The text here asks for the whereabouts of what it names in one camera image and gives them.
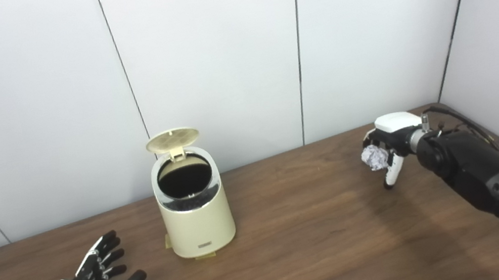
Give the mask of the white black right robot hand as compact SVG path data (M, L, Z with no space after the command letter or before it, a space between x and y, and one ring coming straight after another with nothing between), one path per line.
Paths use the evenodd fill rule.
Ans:
M363 139L362 161L372 171L384 169L383 186L391 189L398 180L405 157L416 153L426 130L419 116L405 111L380 116L373 124L374 128Z

